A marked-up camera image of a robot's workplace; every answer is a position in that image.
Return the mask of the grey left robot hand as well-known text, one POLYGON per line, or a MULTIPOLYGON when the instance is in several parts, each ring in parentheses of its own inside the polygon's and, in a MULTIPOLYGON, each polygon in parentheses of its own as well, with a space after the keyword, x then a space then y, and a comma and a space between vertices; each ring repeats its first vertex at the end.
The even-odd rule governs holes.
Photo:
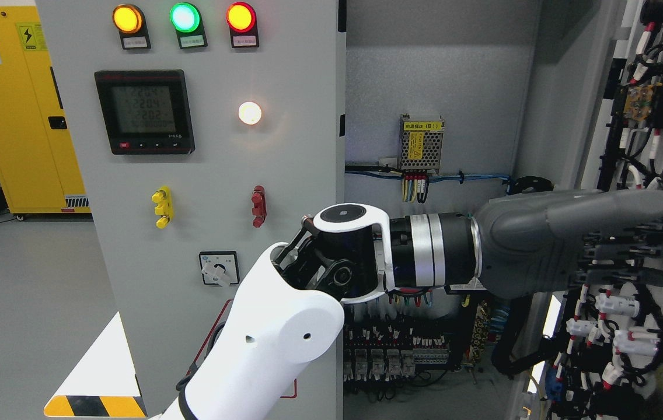
POLYGON ((497 297, 515 299, 579 284, 663 287, 663 191, 565 190, 493 199, 460 230, 448 256, 461 279, 477 277, 497 297))

